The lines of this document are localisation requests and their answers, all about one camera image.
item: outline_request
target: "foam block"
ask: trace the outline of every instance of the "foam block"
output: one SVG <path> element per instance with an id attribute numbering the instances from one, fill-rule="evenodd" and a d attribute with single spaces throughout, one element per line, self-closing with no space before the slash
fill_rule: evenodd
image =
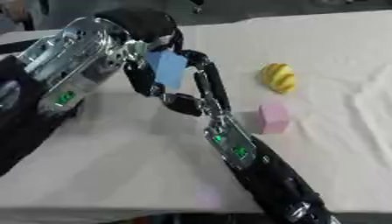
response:
<path id="1" fill-rule="evenodd" d="M 263 134 L 282 133 L 289 125 L 289 114 L 281 103 L 273 102 L 261 105 L 259 116 Z"/>
<path id="2" fill-rule="evenodd" d="M 148 52 L 146 58 L 156 75 L 156 82 L 168 88 L 179 89 L 186 69 L 187 59 L 185 57 L 165 50 Z"/>

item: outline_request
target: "floor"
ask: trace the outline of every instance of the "floor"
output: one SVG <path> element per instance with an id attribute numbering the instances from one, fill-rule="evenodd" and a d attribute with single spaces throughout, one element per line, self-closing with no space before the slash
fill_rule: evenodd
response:
<path id="1" fill-rule="evenodd" d="M 36 0 L 26 0 L 34 5 Z M 339 0 L 206 0 L 199 15 L 192 14 L 187 0 L 50 0 L 49 17 L 36 19 L 38 29 L 59 29 L 73 19 L 116 7 L 150 7 L 170 13 L 181 25 L 230 23 L 246 18 L 274 17 L 345 11 L 374 11 L 392 8 L 392 0 L 362 0 L 357 3 L 325 6 L 315 3 Z M 0 16 L 0 34 L 15 27 Z"/>

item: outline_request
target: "white tablecloth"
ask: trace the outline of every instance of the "white tablecloth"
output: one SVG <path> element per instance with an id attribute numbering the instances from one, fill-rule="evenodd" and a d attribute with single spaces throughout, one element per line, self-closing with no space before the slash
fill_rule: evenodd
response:
<path id="1" fill-rule="evenodd" d="M 256 18 L 182 31 L 186 47 L 218 65 L 236 116 L 251 115 L 260 103 L 284 103 L 290 127 L 259 137 L 329 208 L 392 212 L 391 11 Z M 30 35 L 10 33 L 0 42 Z M 256 82 L 272 62 L 295 69 L 296 92 L 278 95 Z M 197 93 L 191 75 L 182 91 Z M 47 209 L 53 217 L 74 211 L 70 221 L 89 215 L 96 221 L 132 211 L 258 212 L 204 139 L 205 123 L 134 93 L 119 73 L 88 98 L 79 118 L 0 178 L 0 215 L 31 219 Z"/>

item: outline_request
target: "yellow striped ball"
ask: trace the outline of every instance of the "yellow striped ball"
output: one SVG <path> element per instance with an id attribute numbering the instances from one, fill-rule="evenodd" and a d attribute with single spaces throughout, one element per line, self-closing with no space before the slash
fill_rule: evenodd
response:
<path id="1" fill-rule="evenodd" d="M 261 78 L 262 84 L 279 94 L 287 94 L 293 91 L 297 85 L 292 68 L 282 63 L 272 63 L 265 66 L 261 71 Z"/>

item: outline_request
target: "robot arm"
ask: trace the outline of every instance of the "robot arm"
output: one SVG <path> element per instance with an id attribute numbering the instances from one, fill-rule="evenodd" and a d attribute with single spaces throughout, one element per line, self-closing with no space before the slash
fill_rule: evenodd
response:
<path id="1" fill-rule="evenodd" d="M 145 67 L 148 51 L 181 47 L 181 32 L 167 14 L 118 9 L 76 19 L 1 60 L 0 176 L 74 116 L 123 64 Z"/>
<path id="2" fill-rule="evenodd" d="M 200 98 L 163 91 L 156 95 L 162 103 L 182 114 L 210 116 L 204 132 L 206 140 L 275 223 L 339 224 L 319 194 L 268 145 L 235 120 L 215 64 L 202 52 L 186 50 L 180 54 L 188 59 L 189 67 L 197 70 L 194 79 Z M 132 77 L 131 81 L 140 77 L 125 72 Z"/>

